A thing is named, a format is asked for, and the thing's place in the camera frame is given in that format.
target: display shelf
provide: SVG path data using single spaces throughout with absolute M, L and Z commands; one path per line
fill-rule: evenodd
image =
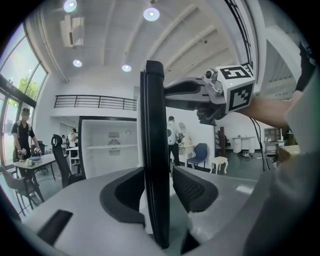
M 96 150 L 96 149 L 115 149 L 115 148 L 129 148 L 129 147 L 135 147 L 138 146 L 138 144 L 120 144 L 120 145 L 96 145 L 96 146 L 87 146 L 87 150 Z

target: man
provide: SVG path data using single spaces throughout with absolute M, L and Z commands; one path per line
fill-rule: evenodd
M 253 96 L 251 104 L 237 112 L 272 127 L 285 128 L 288 126 L 285 120 L 285 113 L 300 99 L 303 90 L 316 69 L 316 61 L 308 43 L 302 40 L 299 48 L 301 56 L 301 76 L 297 82 L 292 98 L 290 100 L 274 100 Z
M 169 116 L 168 118 L 167 133 L 168 133 L 169 158 L 172 152 L 174 157 L 174 165 L 180 166 L 178 143 L 181 142 L 184 136 L 181 133 L 179 125 L 175 123 L 175 118 L 173 116 Z
M 35 133 L 27 123 L 30 117 L 30 109 L 24 108 L 21 112 L 21 120 L 14 123 L 12 126 L 11 133 L 14 138 L 14 153 L 13 159 L 17 162 L 19 160 L 26 160 L 31 157 L 31 150 L 29 146 L 29 136 L 32 138 L 34 145 L 34 153 L 41 154 L 40 146 L 38 140 L 35 136 Z M 20 169 L 20 174 L 22 177 L 26 177 L 26 170 Z
M 68 141 L 69 141 L 69 148 L 74 148 L 77 147 L 78 145 L 78 136 L 77 136 L 77 130 L 76 128 L 73 128 L 71 132 L 68 135 Z M 71 152 L 71 157 L 76 158 L 78 156 L 77 150 L 70 150 Z

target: recessed light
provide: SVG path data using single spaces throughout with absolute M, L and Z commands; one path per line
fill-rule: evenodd
M 123 70 L 124 72 L 130 72 L 130 71 L 131 71 L 131 66 L 128 65 L 128 64 L 124 64 L 124 65 L 122 66 L 122 70 Z
M 63 9 L 67 13 L 73 12 L 77 8 L 77 0 L 66 0 L 63 4 Z
M 149 22 L 154 22 L 159 19 L 160 12 L 156 8 L 148 8 L 144 10 L 143 17 Z
M 75 60 L 73 61 L 73 65 L 74 65 L 75 67 L 77 67 L 77 68 L 80 68 L 80 67 L 82 66 L 82 62 L 81 62 L 81 60 L 75 59 Z

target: white cabinet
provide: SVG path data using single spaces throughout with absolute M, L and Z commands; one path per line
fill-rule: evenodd
M 134 118 L 80 117 L 79 154 L 87 179 L 138 165 Z

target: white stool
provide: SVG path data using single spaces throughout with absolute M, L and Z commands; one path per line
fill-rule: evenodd
M 211 163 L 211 172 L 210 173 L 213 172 L 214 167 L 215 167 L 215 174 L 217 175 L 218 171 L 221 170 L 221 165 L 224 163 L 225 163 L 224 173 L 226 174 L 227 167 L 228 167 L 228 159 L 223 156 L 218 156 L 213 159 L 213 162 Z

